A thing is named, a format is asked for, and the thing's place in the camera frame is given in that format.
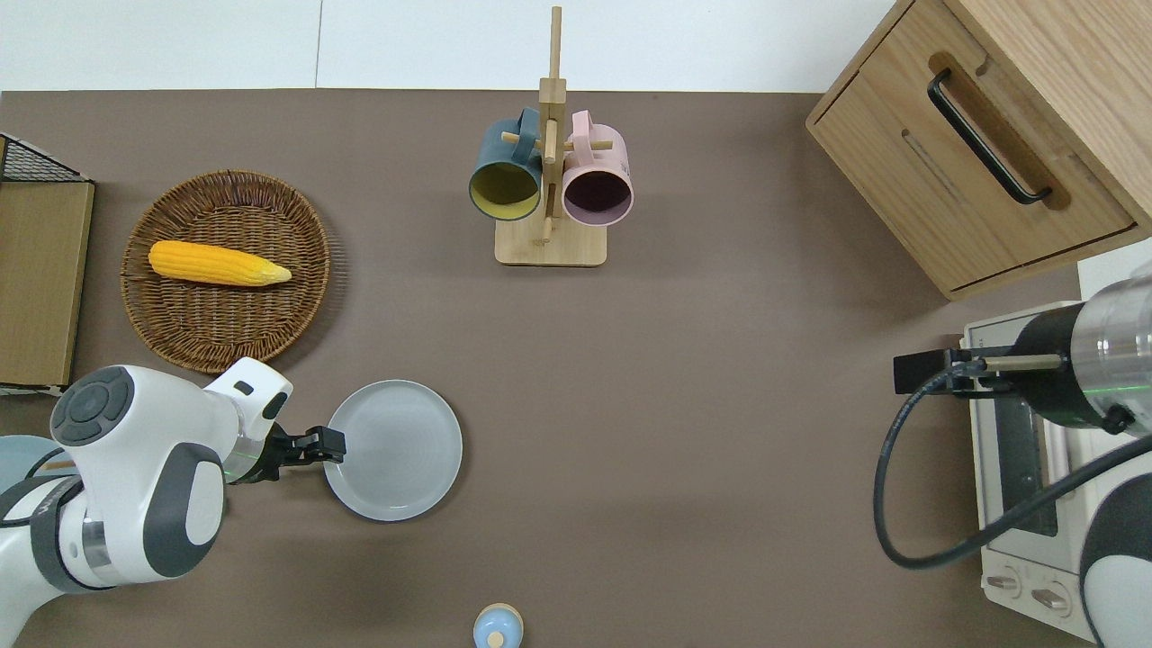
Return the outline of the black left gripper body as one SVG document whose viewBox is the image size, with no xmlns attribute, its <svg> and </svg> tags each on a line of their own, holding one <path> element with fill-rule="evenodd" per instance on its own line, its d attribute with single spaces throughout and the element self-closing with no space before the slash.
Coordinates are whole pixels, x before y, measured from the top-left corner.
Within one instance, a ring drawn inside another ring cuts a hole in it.
<svg viewBox="0 0 1152 648">
<path fill-rule="evenodd" d="M 242 484 L 276 482 L 285 466 L 304 466 L 305 447 L 312 434 L 289 435 L 279 423 L 272 423 L 260 455 L 250 470 L 241 477 Z"/>
</svg>

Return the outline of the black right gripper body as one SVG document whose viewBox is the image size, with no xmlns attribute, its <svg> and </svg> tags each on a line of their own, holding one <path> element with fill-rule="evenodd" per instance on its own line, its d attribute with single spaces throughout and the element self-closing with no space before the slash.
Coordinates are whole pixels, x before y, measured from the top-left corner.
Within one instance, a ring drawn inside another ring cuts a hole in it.
<svg viewBox="0 0 1152 648">
<path fill-rule="evenodd" d="M 894 357 L 894 393 L 910 395 L 937 372 L 972 361 L 982 356 L 1005 356 L 1008 347 L 991 347 L 973 352 L 958 347 L 922 351 Z M 996 374 L 982 372 L 976 377 L 962 374 L 948 378 L 942 386 L 929 392 L 930 395 L 954 395 L 956 398 L 1003 398 L 1020 394 L 1011 383 Z"/>
</svg>

